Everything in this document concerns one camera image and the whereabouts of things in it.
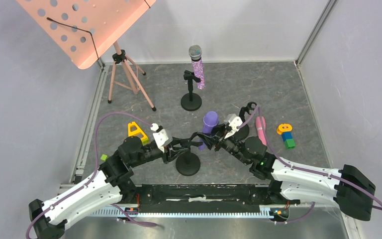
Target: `round black base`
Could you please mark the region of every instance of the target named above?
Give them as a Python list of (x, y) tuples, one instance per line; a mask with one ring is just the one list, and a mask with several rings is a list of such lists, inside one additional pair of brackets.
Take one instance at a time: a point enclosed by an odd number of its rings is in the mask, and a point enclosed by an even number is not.
[(238, 132), (234, 133), (235, 139), (244, 140), (250, 134), (250, 127), (246, 124), (244, 127), (240, 128)]
[(192, 101), (190, 101), (189, 93), (182, 96), (181, 106), (186, 111), (196, 111), (200, 109), (201, 105), (202, 105), (201, 97), (197, 95), (196, 93), (192, 94)]
[(200, 170), (200, 159), (193, 153), (181, 154), (175, 163), (178, 172), (184, 176), (193, 176)]

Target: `tripod leg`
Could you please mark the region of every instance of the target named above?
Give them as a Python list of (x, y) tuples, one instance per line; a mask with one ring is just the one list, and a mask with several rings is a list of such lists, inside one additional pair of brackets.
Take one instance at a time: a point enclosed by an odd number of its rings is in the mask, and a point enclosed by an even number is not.
[(141, 72), (141, 74), (143, 74), (143, 76), (146, 75), (146, 72), (143, 71), (143, 69), (141, 69), (141, 68), (137, 65), (137, 63), (135, 63), (131, 58), (129, 58), (129, 56), (128, 56), (127, 54), (125, 54), (125, 57), (126, 57), (126, 59), (127, 59), (128, 61), (130, 61), (135, 67), (137, 67), (137, 69)]
[(144, 90), (143, 86), (141, 85), (140, 81), (138, 81), (137, 76), (134, 74), (134, 71), (132, 70), (131, 66), (126, 64), (125, 66), (128, 68), (129, 72), (131, 73), (132, 77), (134, 78), (135, 82), (137, 83), (138, 87), (141, 89), (141, 92), (143, 93), (144, 97), (146, 98), (147, 102), (150, 104), (150, 107), (153, 111), (156, 111), (156, 107), (154, 107), (153, 103), (151, 102), (149, 96), (147, 95), (146, 91)]
[(110, 78), (109, 97), (107, 98), (107, 102), (109, 104), (112, 103), (112, 91), (113, 91), (113, 83), (115, 82), (115, 72), (116, 72), (116, 63), (113, 62), (112, 76)]
[(129, 64), (126, 61), (122, 61), (121, 63), (122, 63), (122, 67), (124, 68), (126, 77), (128, 78), (129, 84), (131, 85), (132, 92), (134, 92), (134, 94), (137, 94), (138, 89), (137, 89), (137, 87), (135, 87), (134, 81), (132, 80), (132, 77), (135, 76), (134, 72), (131, 73), (129, 71), (129, 69), (131, 69), (131, 67), (129, 66)]

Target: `perforated pink panel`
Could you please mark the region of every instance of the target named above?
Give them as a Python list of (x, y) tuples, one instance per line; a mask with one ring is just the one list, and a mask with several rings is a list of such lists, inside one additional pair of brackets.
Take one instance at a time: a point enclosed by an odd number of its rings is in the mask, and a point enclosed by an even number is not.
[[(147, 0), (151, 6), (156, 0)], [(89, 33), (62, 26), (47, 17), (93, 33), (101, 56), (147, 9), (144, 0), (17, 0), (80, 69), (90, 67), (96, 52)]]

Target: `purple microphone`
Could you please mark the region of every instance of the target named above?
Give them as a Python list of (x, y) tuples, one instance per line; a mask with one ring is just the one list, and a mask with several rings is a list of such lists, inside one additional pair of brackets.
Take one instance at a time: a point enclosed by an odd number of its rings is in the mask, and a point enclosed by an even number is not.
[[(211, 130), (219, 123), (219, 117), (214, 111), (209, 111), (205, 114), (203, 118), (203, 133), (211, 133)], [(204, 149), (204, 144), (199, 146), (198, 149), (202, 151)]]
[(197, 86), (200, 90), (204, 89), (204, 72), (203, 62), (201, 61), (201, 47), (199, 45), (192, 45), (188, 50), (188, 54), (192, 60), (192, 67), (194, 68), (194, 75), (201, 79)]

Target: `blue block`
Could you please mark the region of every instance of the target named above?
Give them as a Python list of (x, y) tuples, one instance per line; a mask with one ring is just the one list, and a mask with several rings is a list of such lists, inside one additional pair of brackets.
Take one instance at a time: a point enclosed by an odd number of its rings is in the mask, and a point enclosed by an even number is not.
[(283, 132), (282, 139), (285, 142), (287, 139), (293, 139), (292, 134), (290, 132)]

